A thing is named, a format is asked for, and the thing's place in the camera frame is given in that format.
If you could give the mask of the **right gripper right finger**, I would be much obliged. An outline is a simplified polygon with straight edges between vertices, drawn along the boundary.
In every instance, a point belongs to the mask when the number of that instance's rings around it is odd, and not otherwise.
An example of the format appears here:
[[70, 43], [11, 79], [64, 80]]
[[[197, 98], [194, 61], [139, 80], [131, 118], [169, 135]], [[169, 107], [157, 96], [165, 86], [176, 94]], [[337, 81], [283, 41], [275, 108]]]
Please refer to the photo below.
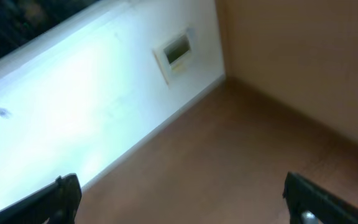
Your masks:
[[358, 224], [358, 208], [296, 172], [289, 172], [283, 190], [290, 224]]

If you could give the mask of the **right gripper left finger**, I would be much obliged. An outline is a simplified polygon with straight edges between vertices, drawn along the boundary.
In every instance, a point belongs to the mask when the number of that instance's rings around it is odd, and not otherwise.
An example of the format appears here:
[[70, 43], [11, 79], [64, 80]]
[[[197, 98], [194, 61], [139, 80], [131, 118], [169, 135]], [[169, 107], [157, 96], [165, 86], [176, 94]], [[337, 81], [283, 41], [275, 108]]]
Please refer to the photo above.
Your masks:
[[74, 224], [82, 192], [76, 174], [55, 182], [0, 211], [0, 224]]

